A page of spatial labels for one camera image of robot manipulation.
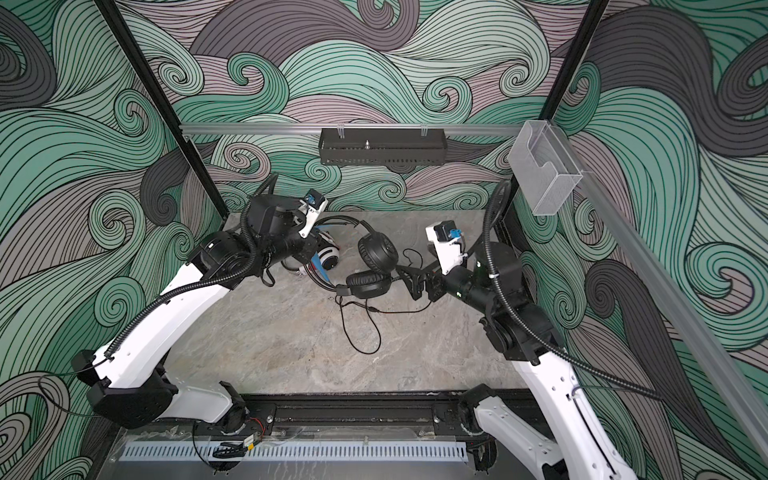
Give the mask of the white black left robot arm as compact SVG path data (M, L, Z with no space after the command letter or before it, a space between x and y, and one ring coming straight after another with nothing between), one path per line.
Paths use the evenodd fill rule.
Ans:
M205 423L223 434L242 430L248 410L230 383L195 386L169 373L165 361L199 317L244 279L272 285L273 265L289 257L306 264L317 253L315 224L328 199L315 189L302 197L277 195L276 180L270 175L257 189L237 226L205 237L168 287L113 340L73 357L94 414L126 429L169 418Z

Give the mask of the white and black headphones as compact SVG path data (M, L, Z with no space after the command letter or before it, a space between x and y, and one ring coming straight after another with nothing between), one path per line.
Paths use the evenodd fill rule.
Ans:
M329 280L328 272L339 263L339 248L333 237L326 231L317 233L318 251L312 257L309 267L313 273Z

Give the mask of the black and blue headphones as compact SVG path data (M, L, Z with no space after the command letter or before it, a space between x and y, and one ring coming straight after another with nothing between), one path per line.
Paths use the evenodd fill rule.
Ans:
M344 284L332 285L323 279L319 270L310 262L305 265L307 276L320 288L339 297L354 296L368 300L386 294L394 281L392 272L399 261L399 254L392 241L375 230L367 221L348 215L330 215L315 222L314 229L326 225L351 225L362 227L366 234L358 241L358 253L368 267L366 271L350 274Z

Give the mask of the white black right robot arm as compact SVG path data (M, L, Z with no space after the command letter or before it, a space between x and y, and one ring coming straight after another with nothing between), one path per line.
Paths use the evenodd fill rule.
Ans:
M437 262L422 269L400 266L397 275L413 299L451 297L480 312L487 339L521 375L551 430L538 431L486 385L466 391L458 404L460 424L477 439L470 448L480 466L489 467L502 446L536 479L634 479L636 472L600 424L576 374L599 379L601 390L657 396L567 353L554 323L532 300L514 248L492 238L517 190L516 180L496 186L482 233L470 248L452 221L427 227Z

